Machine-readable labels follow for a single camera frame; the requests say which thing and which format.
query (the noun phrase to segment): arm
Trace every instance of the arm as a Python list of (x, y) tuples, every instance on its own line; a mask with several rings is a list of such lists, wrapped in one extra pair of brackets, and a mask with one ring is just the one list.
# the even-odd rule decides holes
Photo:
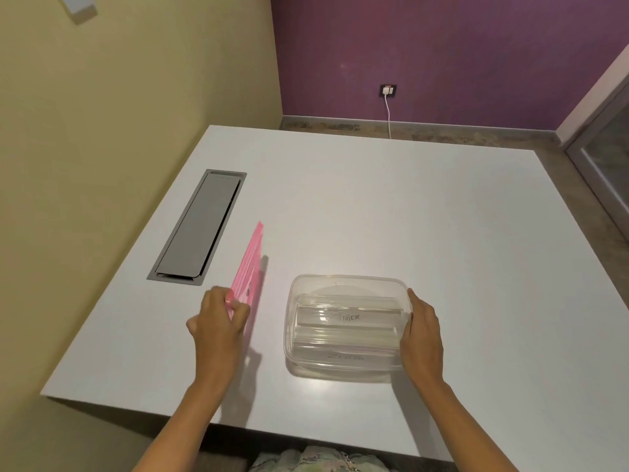
[(434, 308), (412, 289), (408, 296), (413, 313), (400, 342), (402, 362), (457, 468), (460, 472), (517, 472), (444, 381), (444, 347)]
[(186, 472), (192, 468), (205, 430), (240, 361), (249, 306), (233, 301), (230, 320), (225, 307), (228, 292), (216, 286), (206, 292), (200, 313), (187, 321), (196, 350), (194, 382), (134, 472)]

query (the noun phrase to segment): patterned clothing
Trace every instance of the patterned clothing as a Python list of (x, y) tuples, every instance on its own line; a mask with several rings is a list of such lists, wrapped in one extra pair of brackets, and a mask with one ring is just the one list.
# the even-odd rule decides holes
[(389, 469), (373, 456), (348, 456), (334, 449), (311, 445), (301, 454), (295, 450), (279, 456), (260, 454), (250, 472), (389, 472)]

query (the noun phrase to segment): purple wall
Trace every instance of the purple wall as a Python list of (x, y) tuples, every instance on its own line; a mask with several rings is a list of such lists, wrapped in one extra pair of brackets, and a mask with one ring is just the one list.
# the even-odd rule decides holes
[(285, 115), (556, 129), (629, 43), (629, 0), (271, 0)]

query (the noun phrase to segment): white cable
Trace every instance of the white cable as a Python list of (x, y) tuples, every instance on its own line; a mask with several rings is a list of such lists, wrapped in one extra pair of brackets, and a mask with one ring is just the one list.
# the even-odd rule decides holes
[(391, 139), (391, 111), (389, 110), (389, 102), (387, 102), (387, 94), (384, 95), (384, 103), (387, 105), (387, 124), (389, 126), (389, 139)]

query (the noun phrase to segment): baseboard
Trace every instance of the baseboard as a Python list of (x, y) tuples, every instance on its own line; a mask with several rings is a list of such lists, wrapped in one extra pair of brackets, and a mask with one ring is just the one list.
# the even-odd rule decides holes
[[(344, 119), (344, 118), (315, 118), (311, 116), (283, 116), (282, 124), (280, 125), (280, 129), (284, 126), (285, 123), (334, 123), (334, 124), (364, 124), (370, 123), (374, 125), (385, 125), (387, 121), (373, 120), (373, 119)], [(539, 134), (544, 137), (553, 137), (556, 138), (557, 134), (555, 131), (544, 130), (544, 129), (517, 129), (517, 128), (500, 128), (500, 127), (487, 127), (487, 126), (463, 126), (463, 125), (455, 125), (455, 124), (429, 124), (429, 123), (407, 123), (400, 121), (391, 121), (391, 127), (395, 128), (416, 128), (416, 129), (458, 129), (458, 130), (474, 130), (479, 131), (483, 130), (485, 132), (495, 132), (502, 135), (505, 134)]]

